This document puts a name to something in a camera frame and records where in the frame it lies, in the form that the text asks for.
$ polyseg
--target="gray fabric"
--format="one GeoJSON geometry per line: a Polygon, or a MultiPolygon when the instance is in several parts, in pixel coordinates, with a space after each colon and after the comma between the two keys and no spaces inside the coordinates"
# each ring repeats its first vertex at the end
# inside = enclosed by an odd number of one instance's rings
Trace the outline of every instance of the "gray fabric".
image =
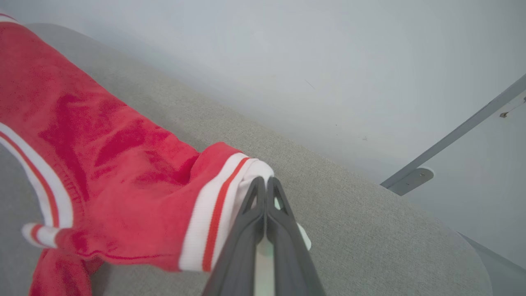
{"type": "MultiPolygon", "coordinates": [[[[491,295],[488,274],[456,232],[401,197],[69,29],[28,26],[118,98],[199,150],[218,142],[269,163],[284,185],[327,295],[491,295]]],[[[2,290],[28,289],[38,250],[19,229],[39,219],[22,168],[0,151],[2,290]]],[[[199,295],[207,275],[105,265],[94,295],[199,295]]]]}

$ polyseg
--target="red fabric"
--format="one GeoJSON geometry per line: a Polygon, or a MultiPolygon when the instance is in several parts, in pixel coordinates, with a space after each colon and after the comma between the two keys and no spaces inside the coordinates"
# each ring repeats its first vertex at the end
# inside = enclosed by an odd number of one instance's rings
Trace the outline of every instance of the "red fabric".
{"type": "MultiPolygon", "coordinates": [[[[197,152],[18,24],[0,23],[0,56],[0,122],[49,164],[73,209],[73,224],[65,228],[59,208],[67,205],[52,190],[53,181],[19,143],[0,134],[42,183],[52,217],[46,226],[60,228],[58,248],[42,251],[30,295],[88,296],[89,274],[103,260],[178,271],[200,190],[239,151],[217,143],[197,152]]],[[[221,207],[218,200],[210,226],[215,231],[221,207]]],[[[36,244],[49,244],[37,235],[45,228],[32,228],[36,244]]],[[[213,233],[208,239],[205,270],[213,233]]]]}

